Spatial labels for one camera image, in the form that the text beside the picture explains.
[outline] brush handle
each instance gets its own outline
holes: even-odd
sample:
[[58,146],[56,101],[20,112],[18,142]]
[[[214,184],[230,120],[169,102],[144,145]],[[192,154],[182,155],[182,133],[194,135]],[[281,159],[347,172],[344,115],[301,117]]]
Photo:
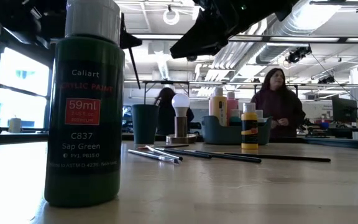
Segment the brush handle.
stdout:
[[149,150],[152,151],[152,152],[155,152],[155,153],[160,154],[160,155],[163,155],[163,156],[168,156],[168,157],[171,157],[171,158],[174,158],[174,159],[179,159],[180,161],[183,160],[183,158],[180,157],[180,156],[171,155],[171,154],[169,154],[169,153],[160,151],[160,150],[158,150],[158,149],[156,149],[156,148],[154,148],[154,147],[151,147],[151,146],[146,146],[146,148],[149,149]]
[[211,159],[212,158],[211,155],[197,153],[197,152],[188,152],[188,151],[182,151],[182,150],[176,150],[176,149],[164,149],[164,151],[172,153],[172,154],[193,156],[193,157],[199,157],[199,158],[203,158],[203,159]]
[[281,160],[294,160],[294,161],[314,161],[314,162],[331,162],[330,158],[318,157],[303,157],[303,156],[280,156],[280,155],[263,155],[263,154],[246,154],[246,153],[225,153],[232,156],[249,156],[259,159],[281,159]]
[[254,162],[254,163],[262,162],[262,160],[259,158],[247,157],[247,156],[233,156],[233,155],[225,155],[225,154],[220,154],[220,153],[203,152],[203,151],[190,151],[190,152],[207,154],[207,155],[212,156],[212,158],[230,159],[230,160],[235,160],[235,161]]
[[132,150],[132,149],[128,149],[128,152],[132,153],[132,154],[137,154],[139,156],[144,156],[144,157],[147,157],[147,158],[150,158],[150,159],[156,159],[156,160],[159,160],[159,161],[172,162],[174,164],[180,164],[180,161],[178,159],[175,159],[175,158],[172,158],[172,157],[157,156],[157,155],[154,155],[154,154],[150,154],[150,153],[146,153],[146,152],[139,152],[139,151],[135,151],[135,150]]

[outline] workbench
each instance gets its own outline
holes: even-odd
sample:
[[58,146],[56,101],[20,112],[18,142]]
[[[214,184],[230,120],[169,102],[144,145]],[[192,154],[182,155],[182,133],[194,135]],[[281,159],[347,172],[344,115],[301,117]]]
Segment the workbench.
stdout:
[[[43,199],[47,143],[0,146],[0,223],[358,223],[358,150],[272,143],[261,154],[329,157],[331,163],[261,164],[184,156],[173,165],[126,153],[112,202],[55,208]],[[241,152],[197,143],[183,149]]]

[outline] white cup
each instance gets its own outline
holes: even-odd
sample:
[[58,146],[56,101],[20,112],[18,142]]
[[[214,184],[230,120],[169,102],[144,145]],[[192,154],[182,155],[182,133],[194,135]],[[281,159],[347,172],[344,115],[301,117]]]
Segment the white cup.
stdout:
[[9,129],[7,131],[10,133],[21,133],[22,120],[20,118],[11,118],[9,121]]

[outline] person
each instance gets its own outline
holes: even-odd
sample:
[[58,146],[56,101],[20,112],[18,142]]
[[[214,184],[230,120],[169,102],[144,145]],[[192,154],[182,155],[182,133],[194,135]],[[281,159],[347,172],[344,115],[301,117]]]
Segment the person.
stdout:
[[271,138],[296,137],[305,113],[297,95],[287,88],[282,69],[273,68],[266,74],[262,88],[251,102],[257,110],[264,111],[264,118],[273,117]]
[[[154,105],[160,107],[158,112],[157,134],[169,135],[175,134],[175,110],[172,106],[172,98],[176,93],[168,87],[163,88],[155,99]],[[190,108],[187,109],[187,125],[194,118]]]

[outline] green paint bottle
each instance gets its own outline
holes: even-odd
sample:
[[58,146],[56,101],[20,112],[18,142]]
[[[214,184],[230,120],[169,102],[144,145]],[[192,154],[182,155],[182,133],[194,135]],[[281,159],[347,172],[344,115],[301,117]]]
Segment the green paint bottle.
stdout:
[[68,0],[56,46],[45,199],[85,207],[119,191],[124,52],[112,0]]

